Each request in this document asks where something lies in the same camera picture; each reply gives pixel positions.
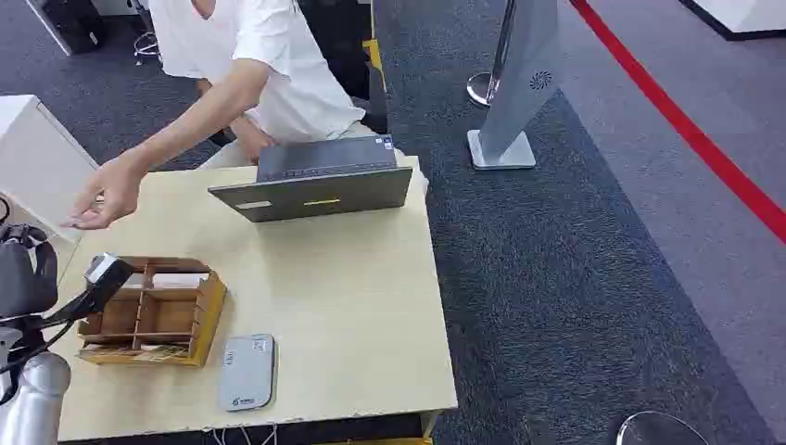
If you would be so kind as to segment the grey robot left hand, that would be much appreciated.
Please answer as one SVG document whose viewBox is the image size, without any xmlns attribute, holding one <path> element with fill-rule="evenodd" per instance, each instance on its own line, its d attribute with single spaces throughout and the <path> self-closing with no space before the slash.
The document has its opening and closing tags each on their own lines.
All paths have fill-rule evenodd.
<svg viewBox="0 0 786 445">
<path fill-rule="evenodd" d="M 1 317 L 50 310 L 57 302 L 57 254 L 40 228 L 12 224 L 1 234 Z"/>
</svg>

